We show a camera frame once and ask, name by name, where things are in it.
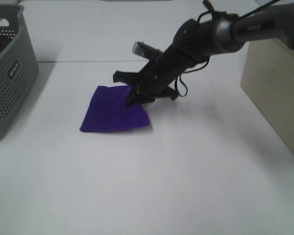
white table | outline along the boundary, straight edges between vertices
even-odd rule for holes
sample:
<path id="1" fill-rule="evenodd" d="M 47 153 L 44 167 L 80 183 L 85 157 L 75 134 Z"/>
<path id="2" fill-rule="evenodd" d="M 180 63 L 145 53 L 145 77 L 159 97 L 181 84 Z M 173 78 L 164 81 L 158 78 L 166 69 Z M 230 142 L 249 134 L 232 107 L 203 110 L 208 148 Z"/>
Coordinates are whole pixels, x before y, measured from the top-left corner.
<path id="1" fill-rule="evenodd" d="M 135 41 L 165 50 L 179 27 L 206 9 L 200 0 L 163 2 L 24 1 L 24 17 L 38 61 L 139 61 Z M 239 13 L 253 0 L 213 0 L 217 10 Z M 212 59 L 246 58 L 237 53 Z"/>
<path id="2" fill-rule="evenodd" d="M 294 156 L 244 62 L 185 75 L 186 98 L 145 106 L 151 127 L 109 134 L 79 131 L 92 94 L 144 62 L 40 63 L 0 142 L 0 234 L 294 235 Z"/>

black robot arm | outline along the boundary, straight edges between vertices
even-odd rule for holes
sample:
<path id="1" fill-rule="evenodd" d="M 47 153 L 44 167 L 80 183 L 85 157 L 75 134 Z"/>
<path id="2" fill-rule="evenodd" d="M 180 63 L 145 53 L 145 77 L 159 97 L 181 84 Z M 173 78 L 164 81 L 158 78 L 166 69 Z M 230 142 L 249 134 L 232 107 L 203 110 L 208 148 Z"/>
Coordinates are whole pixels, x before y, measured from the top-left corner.
<path id="1" fill-rule="evenodd" d="M 215 11 L 207 0 L 203 3 L 208 11 L 197 21 L 186 21 L 164 52 L 144 43 L 134 44 L 133 53 L 149 62 L 138 73 L 116 71 L 113 75 L 114 82 L 132 87 L 127 106 L 162 97 L 176 99 L 179 93 L 169 87 L 170 83 L 187 69 L 207 64 L 212 55 L 240 50 L 245 42 L 284 37 L 288 47 L 294 49 L 294 3 L 271 6 L 256 15 L 242 17 Z M 200 23 L 200 18 L 206 14 L 211 14 L 212 19 Z"/>

cardboard box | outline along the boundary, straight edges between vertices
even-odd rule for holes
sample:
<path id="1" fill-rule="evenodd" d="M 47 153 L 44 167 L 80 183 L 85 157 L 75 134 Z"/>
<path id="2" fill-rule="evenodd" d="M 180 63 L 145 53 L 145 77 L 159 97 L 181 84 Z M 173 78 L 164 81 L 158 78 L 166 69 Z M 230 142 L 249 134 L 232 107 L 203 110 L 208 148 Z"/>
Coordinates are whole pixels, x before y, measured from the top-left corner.
<path id="1" fill-rule="evenodd" d="M 241 87 L 294 153 L 294 51 L 279 39 L 251 42 Z"/>

purple towel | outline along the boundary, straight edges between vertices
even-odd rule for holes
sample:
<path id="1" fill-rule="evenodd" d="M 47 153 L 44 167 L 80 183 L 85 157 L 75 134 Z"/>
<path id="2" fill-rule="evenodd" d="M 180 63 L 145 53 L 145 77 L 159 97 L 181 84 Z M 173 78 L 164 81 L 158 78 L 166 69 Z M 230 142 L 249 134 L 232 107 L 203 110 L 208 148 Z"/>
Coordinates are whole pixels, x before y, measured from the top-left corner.
<path id="1" fill-rule="evenodd" d="M 98 86 L 80 128 L 82 132 L 125 131 L 150 125 L 141 104 L 125 106 L 130 86 Z"/>

